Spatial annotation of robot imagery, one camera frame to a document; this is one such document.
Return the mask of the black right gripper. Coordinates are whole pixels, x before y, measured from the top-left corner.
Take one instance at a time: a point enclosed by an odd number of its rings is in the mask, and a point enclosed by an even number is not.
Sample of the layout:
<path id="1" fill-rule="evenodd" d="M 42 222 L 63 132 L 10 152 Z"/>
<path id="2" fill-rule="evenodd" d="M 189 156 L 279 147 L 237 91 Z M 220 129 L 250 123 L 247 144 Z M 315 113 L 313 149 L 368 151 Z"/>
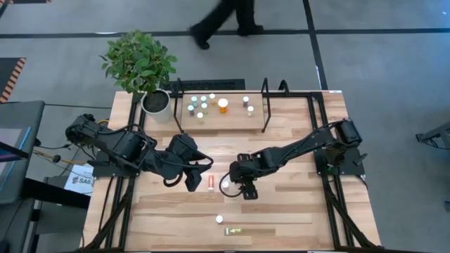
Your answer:
<path id="1" fill-rule="evenodd" d="M 261 168 L 258 157 L 249 154 L 238 154 L 237 160 L 230 164 L 230 180 L 239 185 L 240 193 L 245 200 L 257 200 L 258 192 L 253 183 L 267 173 Z"/>

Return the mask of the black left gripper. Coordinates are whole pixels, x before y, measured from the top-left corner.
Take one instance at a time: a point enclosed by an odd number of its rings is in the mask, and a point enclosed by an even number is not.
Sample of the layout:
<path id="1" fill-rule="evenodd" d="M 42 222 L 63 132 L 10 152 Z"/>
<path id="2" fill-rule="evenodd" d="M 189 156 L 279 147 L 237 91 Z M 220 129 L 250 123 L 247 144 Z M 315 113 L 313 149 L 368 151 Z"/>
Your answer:
<path id="1" fill-rule="evenodd" d="M 194 192 L 202 180 L 201 174 L 212 167 L 213 159 L 200 152 L 188 134 L 177 134 L 169 146 L 160 151 L 160 165 L 165 186 L 175 186 L 185 175 L 188 192 Z"/>

